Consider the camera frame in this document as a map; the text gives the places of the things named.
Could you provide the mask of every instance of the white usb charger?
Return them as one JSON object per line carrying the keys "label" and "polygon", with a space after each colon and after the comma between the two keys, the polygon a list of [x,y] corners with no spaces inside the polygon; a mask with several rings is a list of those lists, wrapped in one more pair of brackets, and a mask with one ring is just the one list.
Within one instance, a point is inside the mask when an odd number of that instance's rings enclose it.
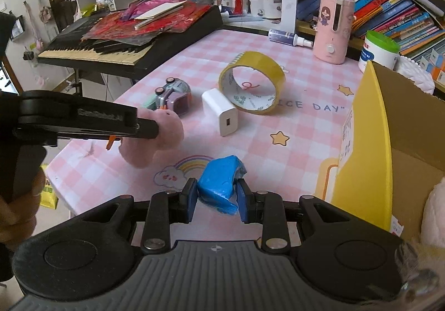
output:
{"label": "white usb charger", "polygon": [[216,125],[221,136],[236,131],[238,110],[218,89],[211,89],[202,94],[202,106],[206,117]]}

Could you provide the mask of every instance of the red paper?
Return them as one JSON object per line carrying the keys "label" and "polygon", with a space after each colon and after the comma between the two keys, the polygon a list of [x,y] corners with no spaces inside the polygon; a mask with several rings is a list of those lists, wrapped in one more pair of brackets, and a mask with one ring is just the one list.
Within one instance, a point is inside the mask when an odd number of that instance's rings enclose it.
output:
{"label": "red paper", "polygon": [[122,11],[114,12],[101,19],[82,39],[119,40],[147,34],[157,36],[165,31],[184,32],[206,13],[210,7],[210,5],[198,5],[193,2],[186,2],[184,3],[184,8],[168,14],[138,30],[135,30],[134,26],[140,23],[141,20],[131,19],[129,21],[121,21]]}

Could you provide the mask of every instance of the pink humidifier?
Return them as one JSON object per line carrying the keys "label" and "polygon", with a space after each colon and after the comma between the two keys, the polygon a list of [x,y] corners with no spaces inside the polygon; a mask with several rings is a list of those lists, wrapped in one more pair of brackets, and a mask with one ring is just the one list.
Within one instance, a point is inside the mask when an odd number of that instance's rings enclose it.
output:
{"label": "pink humidifier", "polygon": [[340,65],[344,62],[351,34],[355,2],[352,0],[321,0],[314,56]]}

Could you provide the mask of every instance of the pink plush toy ear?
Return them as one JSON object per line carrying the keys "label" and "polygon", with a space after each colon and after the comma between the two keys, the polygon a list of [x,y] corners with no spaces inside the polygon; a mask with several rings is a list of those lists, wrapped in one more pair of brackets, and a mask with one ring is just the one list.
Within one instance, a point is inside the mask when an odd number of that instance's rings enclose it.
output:
{"label": "pink plush toy ear", "polygon": [[136,168],[145,168],[150,165],[157,150],[177,147],[184,139],[184,129],[179,116],[171,110],[139,108],[137,116],[155,120],[159,134],[155,139],[123,138],[119,152],[127,163]]}

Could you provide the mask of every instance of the toy car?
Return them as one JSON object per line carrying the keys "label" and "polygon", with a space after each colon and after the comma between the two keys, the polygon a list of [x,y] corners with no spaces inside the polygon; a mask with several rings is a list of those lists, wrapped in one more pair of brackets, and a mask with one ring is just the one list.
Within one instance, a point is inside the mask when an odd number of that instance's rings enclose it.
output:
{"label": "toy car", "polygon": [[170,109],[181,116],[189,111],[191,99],[190,86],[184,80],[168,77],[165,85],[157,87],[143,106],[150,110]]}

